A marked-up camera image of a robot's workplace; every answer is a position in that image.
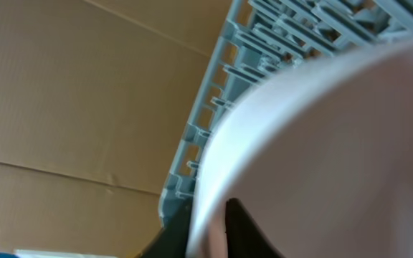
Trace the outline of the white pink bowl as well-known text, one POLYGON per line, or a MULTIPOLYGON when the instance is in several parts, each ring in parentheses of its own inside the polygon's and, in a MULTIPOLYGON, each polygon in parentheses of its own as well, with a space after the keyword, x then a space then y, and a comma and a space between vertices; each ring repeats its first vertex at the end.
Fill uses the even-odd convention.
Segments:
POLYGON ((188 257, 225 257, 238 199, 284 257, 413 257, 413 39, 279 72, 202 156, 188 257))

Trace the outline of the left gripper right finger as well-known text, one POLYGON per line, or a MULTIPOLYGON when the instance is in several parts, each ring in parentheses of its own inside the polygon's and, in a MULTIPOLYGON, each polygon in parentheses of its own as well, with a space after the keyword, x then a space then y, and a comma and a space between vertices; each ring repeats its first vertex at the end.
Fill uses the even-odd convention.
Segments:
POLYGON ((228 258, 285 258, 270 245, 239 199, 226 202, 225 226, 228 258))

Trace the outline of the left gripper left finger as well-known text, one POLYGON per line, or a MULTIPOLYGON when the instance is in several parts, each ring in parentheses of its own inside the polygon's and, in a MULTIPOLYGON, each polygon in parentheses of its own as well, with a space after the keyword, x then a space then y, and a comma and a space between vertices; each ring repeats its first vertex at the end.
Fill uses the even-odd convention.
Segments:
POLYGON ((192 199, 185 199, 168 225, 135 258, 185 258, 192 204, 192 199))

